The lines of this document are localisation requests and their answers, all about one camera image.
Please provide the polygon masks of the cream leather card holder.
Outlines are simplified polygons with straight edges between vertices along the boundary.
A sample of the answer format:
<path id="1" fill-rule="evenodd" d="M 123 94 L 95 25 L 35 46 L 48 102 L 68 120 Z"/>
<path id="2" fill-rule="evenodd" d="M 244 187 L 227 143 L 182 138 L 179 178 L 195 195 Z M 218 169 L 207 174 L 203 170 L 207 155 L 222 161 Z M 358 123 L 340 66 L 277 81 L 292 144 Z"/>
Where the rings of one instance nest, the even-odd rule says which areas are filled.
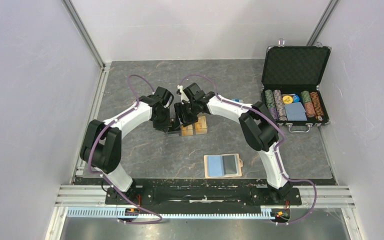
<path id="1" fill-rule="evenodd" d="M 206 179 L 239 178 L 243 161 L 238 153 L 204 155 L 204 174 Z"/>

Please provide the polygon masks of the black credit card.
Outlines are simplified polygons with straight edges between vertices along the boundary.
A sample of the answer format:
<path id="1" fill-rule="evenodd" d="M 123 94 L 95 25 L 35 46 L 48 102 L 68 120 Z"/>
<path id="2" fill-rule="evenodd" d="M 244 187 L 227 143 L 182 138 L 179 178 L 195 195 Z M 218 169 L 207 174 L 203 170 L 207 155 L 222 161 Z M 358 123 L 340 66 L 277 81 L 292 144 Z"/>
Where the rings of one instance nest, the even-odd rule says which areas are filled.
<path id="1" fill-rule="evenodd" d="M 225 175 L 238 174 L 237 158 L 235 155 L 224 155 L 222 157 L 223 171 Z"/>

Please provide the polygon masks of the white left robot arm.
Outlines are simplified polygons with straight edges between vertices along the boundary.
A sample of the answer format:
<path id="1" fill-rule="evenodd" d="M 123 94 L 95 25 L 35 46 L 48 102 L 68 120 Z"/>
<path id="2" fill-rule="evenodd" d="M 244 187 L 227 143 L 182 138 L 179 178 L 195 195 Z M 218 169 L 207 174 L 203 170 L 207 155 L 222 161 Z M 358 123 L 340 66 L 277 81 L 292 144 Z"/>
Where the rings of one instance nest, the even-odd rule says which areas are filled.
<path id="1" fill-rule="evenodd" d="M 157 87 L 148 96 L 139 97 L 130 108 L 105 121 L 88 123 L 79 157 L 87 163 L 91 173 L 103 175 L 108 183 L 118 189 L 118 197 L 125 204 L 133 203 L 137 190 L 133 179 L 121 164 L 123 138 L 140 124 L 152 121 L 159 131 L 171 126 L 170 106 L 174 95 L 163 87 Z"/>

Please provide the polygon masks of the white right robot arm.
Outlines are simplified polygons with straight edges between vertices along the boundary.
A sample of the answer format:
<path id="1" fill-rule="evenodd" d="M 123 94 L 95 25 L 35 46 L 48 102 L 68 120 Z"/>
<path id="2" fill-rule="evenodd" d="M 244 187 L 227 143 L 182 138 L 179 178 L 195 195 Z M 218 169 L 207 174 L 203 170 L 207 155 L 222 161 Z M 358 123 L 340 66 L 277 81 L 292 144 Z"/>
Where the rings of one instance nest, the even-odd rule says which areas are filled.
<path id="1" fill-rule="evenodd" d="M 269 199 L 282 204 L 289 198 L 293 184 L 288 180 L 279 154 L 279 127 L 268 108 L 260 101 L 239 103 L 192 83 L 177 86 L 181 101 L 174 105 L 179 123 L 184 127 L 198 122 L 199 114 L 216 115 L 238 123 L 246 143 L 258 152 L 263 163 Z"/>

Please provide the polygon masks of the gold credit card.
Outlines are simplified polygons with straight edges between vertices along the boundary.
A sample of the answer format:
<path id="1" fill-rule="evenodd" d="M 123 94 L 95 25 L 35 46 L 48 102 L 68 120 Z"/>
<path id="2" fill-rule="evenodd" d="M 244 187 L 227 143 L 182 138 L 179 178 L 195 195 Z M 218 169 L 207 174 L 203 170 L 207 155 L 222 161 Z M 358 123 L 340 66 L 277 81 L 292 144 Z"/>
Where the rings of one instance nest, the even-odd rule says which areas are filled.
<path id="1" fill-rule="evenodd" d="M 198 121 L 194 124 L 196 135 L 205 135 L 208 133 L 208 125 L 205 116 L 199 116 Z"/>
<path id="2" fill-rule="evenodd" d="M 180 128 L 181 131 L 181 136 L 182 137 L 189 137 L 194 135 L 194 127 L 192 124 L 187 125 L 187 126 L 181 126 Z"/>

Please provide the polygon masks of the clear acrylic card stand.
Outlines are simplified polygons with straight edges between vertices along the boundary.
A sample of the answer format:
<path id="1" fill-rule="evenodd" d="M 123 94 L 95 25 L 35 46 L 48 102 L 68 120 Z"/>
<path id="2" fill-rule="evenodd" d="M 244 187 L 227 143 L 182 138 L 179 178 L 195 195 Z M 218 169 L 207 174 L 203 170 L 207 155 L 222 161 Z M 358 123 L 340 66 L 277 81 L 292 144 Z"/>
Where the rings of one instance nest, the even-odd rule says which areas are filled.
<path id="1" fill-rule="evenodd" d="M 166 133 L 169 137 L 191 137 L 194 135 L 206 135 L 209 132 L 205 116 L 198 116 L 197 122 L 188 126 L 179 125 L 178 128 L 175 128 L 175 118 L 172 118 L 170 121 L 172 127 L 170 127 Z"/>

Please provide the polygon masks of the blue playing card deck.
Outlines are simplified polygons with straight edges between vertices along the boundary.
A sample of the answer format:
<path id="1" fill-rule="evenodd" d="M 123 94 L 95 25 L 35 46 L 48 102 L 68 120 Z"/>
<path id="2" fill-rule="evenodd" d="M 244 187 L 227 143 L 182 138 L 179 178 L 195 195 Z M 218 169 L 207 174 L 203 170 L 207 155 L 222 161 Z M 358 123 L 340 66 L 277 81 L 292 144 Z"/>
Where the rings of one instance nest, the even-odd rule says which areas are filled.
<path id="1" fill-rule="evenodd" d="M 300 122 L 306 122 L 307 121 L 307 115 L 306 110 L 301 102 L 293 102 L 290 104 L 284 105 L 285 112 L 286 112 L 286 118 L 288 121 L 300 121 Z"/>

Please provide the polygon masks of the green blue grey block stack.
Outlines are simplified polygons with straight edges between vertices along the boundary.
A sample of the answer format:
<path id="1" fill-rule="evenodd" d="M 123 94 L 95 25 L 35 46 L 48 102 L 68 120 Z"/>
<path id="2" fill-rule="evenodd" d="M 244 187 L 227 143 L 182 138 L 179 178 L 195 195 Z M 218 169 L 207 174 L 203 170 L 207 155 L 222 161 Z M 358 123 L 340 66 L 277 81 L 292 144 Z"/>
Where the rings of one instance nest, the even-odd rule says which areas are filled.
<path id="1" fill-rule="evenodd" d="M 232 98 L 231 100 L 232 100 L 234 103 L 244 104 L 244 101 L 243 101 L 242 99 Z"/>

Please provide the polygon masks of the yellow dealer chip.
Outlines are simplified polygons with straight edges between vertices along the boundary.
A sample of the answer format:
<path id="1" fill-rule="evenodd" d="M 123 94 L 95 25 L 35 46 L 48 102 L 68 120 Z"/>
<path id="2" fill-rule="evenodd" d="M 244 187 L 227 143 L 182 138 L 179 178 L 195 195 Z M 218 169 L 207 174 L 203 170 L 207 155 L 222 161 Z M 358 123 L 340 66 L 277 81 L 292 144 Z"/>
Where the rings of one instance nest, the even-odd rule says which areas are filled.
<path id="1" fill-rule="evenodd" d="M 292 95 L 283 95 L 282 101 L 284 104 L 292 104 L 294 102 L 294 97 Z"/>

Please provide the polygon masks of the black poker chip case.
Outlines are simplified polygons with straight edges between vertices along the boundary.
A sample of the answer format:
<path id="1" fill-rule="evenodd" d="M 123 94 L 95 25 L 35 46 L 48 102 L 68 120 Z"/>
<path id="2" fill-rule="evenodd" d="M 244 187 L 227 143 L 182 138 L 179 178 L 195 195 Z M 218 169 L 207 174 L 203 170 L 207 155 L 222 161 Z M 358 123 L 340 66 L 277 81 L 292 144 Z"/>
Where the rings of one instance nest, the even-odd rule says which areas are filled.
<path id="1" fill-rule="evenodd" d="M 330 118 L 320 93 L 326 66 L 331 55 L 329 46 L 269 46 L 266 50 L 262 69 L 260 91 L 261 100 L 266 103 L 265 91 L 279 90 L 282 94 L 301 95 L 303 91 L 317 93 L 321 116 L 307 117 L 306 120 L 280 120 L 279 125 L 291 124 L 293 126 L 313 127 L 325 126 Z"/>

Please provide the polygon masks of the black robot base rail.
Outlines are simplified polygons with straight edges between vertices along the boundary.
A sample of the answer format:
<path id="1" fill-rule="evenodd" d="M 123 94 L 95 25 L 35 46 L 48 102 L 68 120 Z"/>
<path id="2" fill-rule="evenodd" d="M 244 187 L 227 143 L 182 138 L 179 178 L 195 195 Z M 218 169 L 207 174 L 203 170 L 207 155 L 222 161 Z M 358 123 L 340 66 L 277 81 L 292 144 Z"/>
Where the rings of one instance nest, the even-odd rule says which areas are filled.
<path id="1" fill-rule="evenodd" d="M 276 190 L 260 178 L 135 178 L 125 195 L 160 215 L 257 214 L 261 206 L 302 204 L 291 183 Z"/>

